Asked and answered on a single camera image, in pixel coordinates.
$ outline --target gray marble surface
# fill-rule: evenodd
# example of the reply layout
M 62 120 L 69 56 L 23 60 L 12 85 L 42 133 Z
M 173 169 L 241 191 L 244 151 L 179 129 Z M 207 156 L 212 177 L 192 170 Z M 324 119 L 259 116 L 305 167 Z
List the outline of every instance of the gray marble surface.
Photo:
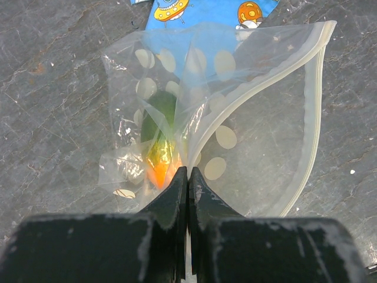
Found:
M 365 265 L 377 262 L 377 6 L 280 0 L 262 26 L 334 19 L 313 172 L 289 216 L 340 220 Z M 129 211 L 98 188 L 111 148 L 100 52 L 143 29 L 150 3 L 0 1 L 0 245 L 36 213 Z

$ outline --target blue package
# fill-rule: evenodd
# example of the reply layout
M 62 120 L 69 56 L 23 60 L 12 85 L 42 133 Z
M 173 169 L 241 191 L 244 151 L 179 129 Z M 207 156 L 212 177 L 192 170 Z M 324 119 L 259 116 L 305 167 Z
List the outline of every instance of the blue package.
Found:
M 216 22 L 235 29 L 256 28 L 278 0 L 155 0 L 145 29 L 188 28 Z

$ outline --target clear plastic bag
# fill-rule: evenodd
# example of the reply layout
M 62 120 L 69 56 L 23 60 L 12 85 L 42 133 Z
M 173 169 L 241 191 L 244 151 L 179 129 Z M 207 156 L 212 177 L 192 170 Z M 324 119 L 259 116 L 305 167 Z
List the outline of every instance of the clear plastic bag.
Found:
M 99 185 L 135 211 L 179 166 L 189 174 L 198 166 L 241 214 L 285 215 L 315 159 L 323 56 L 335 24 L 203 23 L 117 41 L 102 57 L 115 150 L 101 157 Z

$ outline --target cartoon rocket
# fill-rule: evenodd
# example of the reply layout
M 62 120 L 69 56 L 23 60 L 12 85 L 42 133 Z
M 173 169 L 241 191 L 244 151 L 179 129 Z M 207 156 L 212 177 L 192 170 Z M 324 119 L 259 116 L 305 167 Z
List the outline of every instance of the cartoon rocket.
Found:
M 164 22 L 166 27 L 167 21 L 180 19 L 182 24 L 184 21 L 182 15 L 184 10 L 194 5 L 189 5 L 190 0 L 157 0 L 158 8 L 154 11 L 154 18 L 158 21 Z

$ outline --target cartoon planet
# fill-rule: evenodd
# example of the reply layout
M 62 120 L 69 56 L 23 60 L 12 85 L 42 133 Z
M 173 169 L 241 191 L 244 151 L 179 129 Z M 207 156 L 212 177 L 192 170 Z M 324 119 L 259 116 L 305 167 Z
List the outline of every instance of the cartoon planet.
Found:
M 240 24 L 245 21 L 259 22 L 260 18 L 263 18 L 262 10 L 258 4 L 252 1 L 244 2 L 238 8 L 238 20 Z

